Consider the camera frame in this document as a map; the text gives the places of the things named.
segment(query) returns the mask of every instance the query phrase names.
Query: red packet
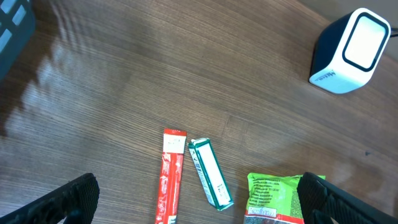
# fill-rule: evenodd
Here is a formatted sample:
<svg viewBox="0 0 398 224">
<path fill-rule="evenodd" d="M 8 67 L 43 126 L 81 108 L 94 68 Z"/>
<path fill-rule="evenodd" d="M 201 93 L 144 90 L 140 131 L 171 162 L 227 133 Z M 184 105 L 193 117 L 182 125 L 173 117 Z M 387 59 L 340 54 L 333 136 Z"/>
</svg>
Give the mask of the red packet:
<svg viewBox="0 0 398 224">
<path fill-rule="evenodd" d="M 174 224 L 177 219 L 187 132 L 165 129 L 163 138 L 162 169 L 159 177 L 155 224 Z"/>
</svg>

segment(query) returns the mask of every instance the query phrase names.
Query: wood grain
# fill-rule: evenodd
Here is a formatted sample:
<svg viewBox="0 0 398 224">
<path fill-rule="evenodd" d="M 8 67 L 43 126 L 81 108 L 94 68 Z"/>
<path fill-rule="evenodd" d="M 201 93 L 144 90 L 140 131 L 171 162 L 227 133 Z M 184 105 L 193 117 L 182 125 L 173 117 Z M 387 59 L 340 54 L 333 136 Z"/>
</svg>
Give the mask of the wood grain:
<svg viewBox="0 0 398 224">
<path fill-rule="evenodd" d="M 327 179 L 398 217 L 398 63 L 362 89 L 308 83 L 330 23 L 291 0 L 34 2 L 0 83 L 0 215 L 93 172 L 94 223 L 153 223 L 162 131 L 209 137 L 235 205 L 217 212 L 190 156 L 178 223 L 242 223 L 247 175 Z"/>
</svg>

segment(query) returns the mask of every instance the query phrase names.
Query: label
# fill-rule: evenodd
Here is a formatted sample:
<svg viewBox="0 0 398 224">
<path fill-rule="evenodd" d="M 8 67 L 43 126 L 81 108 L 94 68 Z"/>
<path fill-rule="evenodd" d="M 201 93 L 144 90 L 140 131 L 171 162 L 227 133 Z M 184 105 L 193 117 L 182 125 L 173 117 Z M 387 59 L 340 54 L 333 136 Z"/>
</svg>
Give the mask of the label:
<svg viewBox="0 0 398 224">
<path fill-rule="evenodd" d="M 268 217 L 276 217 L 276 209 L 274 208 L 267 208 L 267 207 L 249 207 L 248 208 L 248 215 L 265 215 Z"/>
<path fill-rule="evenodd" d="M 176 221 L 177 221 L 177 216 L 176 215 L 170 216 L 169 217 L 169 222 L 167 224 L 176 224 Z"/>
<path fill-rule="evenodd" d="M 199 178 L 200 178 L 200 182 L 201 182 L 201 184 L 203 186 L 203 189 L 205 190 L 205 194 L 206 194 L 207 200 L 209 201 L 209 203 L 212 206 L 216 206 L 215 203 L 214 203 L 213 197 L 211 196 L 209 185 L 207 184 L 205 175 L 204 175 L 203 170 L 202 170 L 202 168 L 200 166 L 198 156 L 197 156 L 197 154 L 196 154 L 194 149 L 189 149 L 189 151 L 191 152 L 193 163 L 195 164 L 195 167 L 197 168 L 197 171 L 198 171 L 198 174 L 199 174 Z"/>
<path fill-rule="evenodd" d="M 207 174 L 216 195 L 218 204 L 220 206 L 229 205 L 231 203 L 231 197 L 229 196 L 223 177 L 221 176 L 221 172 L 218 169 L 218 165 L 210 145 L 205 144 L 200 146 L 197 150 L 200 153 L 205 169 L 209 171 Z"/>
<path fill-rule="evenodd" d="M 186 136 L 164 134 L 163 151 L 169 153 L 184 153 Z"/>
</svg>

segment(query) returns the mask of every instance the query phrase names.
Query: green packet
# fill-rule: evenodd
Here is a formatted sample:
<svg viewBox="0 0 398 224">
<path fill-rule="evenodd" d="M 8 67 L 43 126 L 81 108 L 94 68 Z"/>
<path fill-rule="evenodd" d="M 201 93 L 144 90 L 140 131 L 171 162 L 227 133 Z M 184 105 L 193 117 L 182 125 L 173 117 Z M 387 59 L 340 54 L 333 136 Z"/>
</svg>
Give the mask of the green packet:
<svg viewBox="0 0 398 224">
<path fill-rule="evenodd" d="M 297 186 L 303 175 L 276 177 L 250 173 L 244 224 L 304 224 Z"/>
<path fill-rule="evenodd" d="M 232 206 L 234 202 L 231 192 L 225 182 L 210 139 L 192 139 L 188 148 L 209 203 L 219 211 Z"/>
</svg>

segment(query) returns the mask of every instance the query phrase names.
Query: small box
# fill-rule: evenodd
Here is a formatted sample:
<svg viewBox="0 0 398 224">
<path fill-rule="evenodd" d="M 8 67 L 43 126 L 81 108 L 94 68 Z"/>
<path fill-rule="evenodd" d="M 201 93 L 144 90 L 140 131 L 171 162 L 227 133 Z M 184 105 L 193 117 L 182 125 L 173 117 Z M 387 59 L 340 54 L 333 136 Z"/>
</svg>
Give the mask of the small box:
<svg viewBox="0 0 398 224">
<path fill-rule="evenodd" d="M 208 138 L 192 139 L 188 148 L 209 203 L 219 211 L 233 205 L 231 193 L 210 140 Z"/>
</svg>

